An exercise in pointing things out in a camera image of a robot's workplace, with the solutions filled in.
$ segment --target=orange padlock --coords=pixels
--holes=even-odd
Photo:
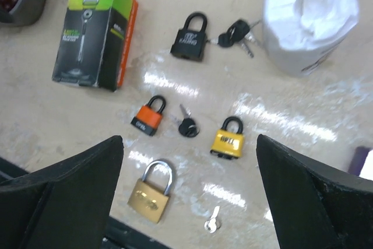
[[[161,108],[159,108],[159,110],[155,112],[152,109],[152,104],[157,99],[162,101],[162,105]],[[131,124],[137,127],[142,132],[153,136],[157,131],[159,123],[161,123],[162,112],[165,107],[166,99],[163,96],[153,96],[146,105],[141,107],[136,117],[132,119]]]

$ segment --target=padlock body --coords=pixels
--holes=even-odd
[[[218,130],[210,153],[225,159],[238,159],[242,156],[244,144],[243,134],[234,134],[225,130]]]
[[[169,199],[163,191],[138,179],[128,205],[153,223],[158,223]]]
[[[131,124],[142,132],[153,136],[156,133],[161,120],[161,114],[153,111],[149,106],[144,105],[141,107],[136,117],[132,119]]]
[[[179,29],[171,54],[177,58],[201,61],[207,42],[206,33],[190,29]]]

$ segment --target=silver shackle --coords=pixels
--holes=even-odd
[[[153,162],[151,162],[145,169],[145,172],[141,178],[141,181],[145,182],[146,181],[146,178],[147,176],[150,174],[150,171],[156,166],[156,165],[162,165],[164,166],[167,171],[168,171],[168,184],[166,186],[166,188],[164,189],[164,192],[163,194],[164,195],[169,195],[170,191],[171,191],[171,187],[173,186],[173,183],[174,183],[174,170],[173,168],[171,167],[172,165],[169,164],[169,162],[167,162],[166,160],[164,159],[159,159],[159,160],[155,160]]]

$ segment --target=padlock shackle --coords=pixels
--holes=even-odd
[[[238,130],[237,130],[236,134],[242,134],[243,133],[244,123],[241,121],[240,118],[238,118],[236,116],[231,116],[231,117],[226,118],[226,120],[223,122],[223,125],[221,126],[221,129],[226,131],[227,127],[228,127],[228,124],[230,122],[236,122],[238,124]]]
[[[189,25],[191,24],[192,19],[194,19],[195,17],[200,17],[202,19],[203,22],[200,32],[205,32],[207,28],[207,17],[204,13],[201,12],[194,12],[193,14],[190,14],[185,21],[184,29],[189,29]]]
[[[169,195],[170,194],[170,191],[171,191],[171,188],[173,186],[173,182],[174,182],[174,169],[172,168],[172,164],[169,163],[167,160],[164,160],[164,159],[160,159],[160,160],[155,160],[153,162],[151,162],[145,169],[145,172],[141,178],[141,181],[145,182],[146,181],[146,178],[147,176],[149,175],[150,171],[156,166],[156,165],[162,165],[164,166],[167,171],[168,171],[168,184],[166,186],[166,188],[164,189],[164,192],[163,194],[164,195]]]
[[[159,100],[162,101],[161,108],[159,108],[159,110],[157,111],[157,113],[162,114],[164,108],[166,107],[166,99],[165,99],[163,96],[161,96],[161,95],[153,96],[153,97],[149,100],[149,102],[146,104],[146,106],[148,106],[148,107],[151,108],[152,105],[153,105],[153,102],[156,101],[157,99],[159,99]]]

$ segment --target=black shackle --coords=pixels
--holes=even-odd
[[[189,25],[191,24],[192,19],[194,19],[195,17],[200,17],[202,19],[203,22],[200,32],[205,32],[207,28],[207,17],[201,12],[194,12],[193,14],[190,14],[190,16],[187,17],[185,21],[184,29],[189,29]]]
[[[236,134],[242,134],[243,133],[244,123],[241,121],[240,118],[238,118],[236,116],[231,116],[231,117],[226,118],[226,120],[223,122],[223,125],[221,126],[221,129],[226,131],[227,127],[228,127],[228,124],[230,122],[236,122],[238,124],[238,130],[237,130]]]
[[[153,105],[153,102],[156,101],[157,99],[159,99],[159,100],[162,101],[161,108],[159,108],[159,110],[157,111],[157,113],[162,114],[164,108],[166,107],[166,99],[165,99],[163,96],[160,96],[160,95],[158,95],[158,96],[153,96],[153,97],[149,100],[149,102],[147,103],[146,106],[148,106],[148,107],[151,108],[152,105]]]

